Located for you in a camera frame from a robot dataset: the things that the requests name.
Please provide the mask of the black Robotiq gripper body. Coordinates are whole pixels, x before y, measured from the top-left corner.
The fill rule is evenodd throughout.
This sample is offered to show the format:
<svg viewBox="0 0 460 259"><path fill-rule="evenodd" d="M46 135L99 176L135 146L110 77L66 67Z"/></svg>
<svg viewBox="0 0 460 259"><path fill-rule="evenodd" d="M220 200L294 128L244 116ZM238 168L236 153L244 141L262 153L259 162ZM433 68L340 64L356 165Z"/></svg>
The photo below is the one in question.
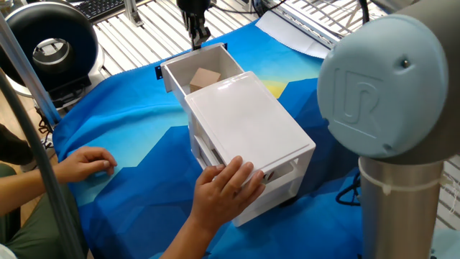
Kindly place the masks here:
<svg viewBox="0 0 460 259"><path fill-rule="evenodd" d="M204 15L211 0L177 0L178 7L187 14Z"/></svg>

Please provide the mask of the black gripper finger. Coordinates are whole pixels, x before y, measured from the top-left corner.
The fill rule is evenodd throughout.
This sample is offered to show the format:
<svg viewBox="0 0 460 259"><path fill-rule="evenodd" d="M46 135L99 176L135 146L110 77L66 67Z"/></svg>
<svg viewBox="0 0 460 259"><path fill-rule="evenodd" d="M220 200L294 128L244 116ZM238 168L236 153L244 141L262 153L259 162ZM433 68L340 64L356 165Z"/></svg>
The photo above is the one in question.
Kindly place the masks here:
<svg viewBox="0 0 460 259"><path fill-rule="evenodd" d="M197 35L197 33L196 33L196 29L195 29L195 25L196 25L195 15L194 14L189 14L187 12L183 12L182 15L183 15L183 21L184 21L185 28L188 31L188 34L189 34L189 37L190 37L191 47L192 47L193 50L197 50L198 47L197 47L197 44L196 44L196 35Z"/></svg>
<svg viewBox="0 0 460 259"><path fill-rule="evenodd" d="M194 22L193 48L200 49L201 45L209 39L211 33L209 28L205 26L206 19L203 15L195 15Z"/></svg>

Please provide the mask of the person's right hand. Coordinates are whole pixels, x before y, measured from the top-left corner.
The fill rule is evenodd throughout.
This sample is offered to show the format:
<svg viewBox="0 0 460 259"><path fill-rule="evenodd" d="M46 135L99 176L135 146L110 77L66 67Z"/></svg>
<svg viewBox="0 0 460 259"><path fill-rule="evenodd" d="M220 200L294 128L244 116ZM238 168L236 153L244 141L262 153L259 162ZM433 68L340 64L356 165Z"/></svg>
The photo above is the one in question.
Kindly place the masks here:
<svg viewBox="0 0 460 259"><path fill-rule="evenodd" d="M253 163L244 163L239 155L228 165L204 169L195 183L189 220L199 229L215 233L239 216L265 189L264 172L253 169Z"/></svg>

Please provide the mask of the person's left hand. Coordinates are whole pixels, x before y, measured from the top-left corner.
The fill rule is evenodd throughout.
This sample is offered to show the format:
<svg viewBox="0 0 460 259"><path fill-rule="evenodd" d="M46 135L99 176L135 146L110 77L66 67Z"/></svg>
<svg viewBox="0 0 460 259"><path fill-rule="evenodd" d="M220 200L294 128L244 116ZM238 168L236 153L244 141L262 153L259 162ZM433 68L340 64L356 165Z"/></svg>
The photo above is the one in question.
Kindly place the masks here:
<svg viewBox="0 0 460 259"><path fill-rule="evenodd" d="M116 160L105 148L81 147L54 166L53 170L59 183L76 183L101 171L111 176L116 166Z"/></svg>

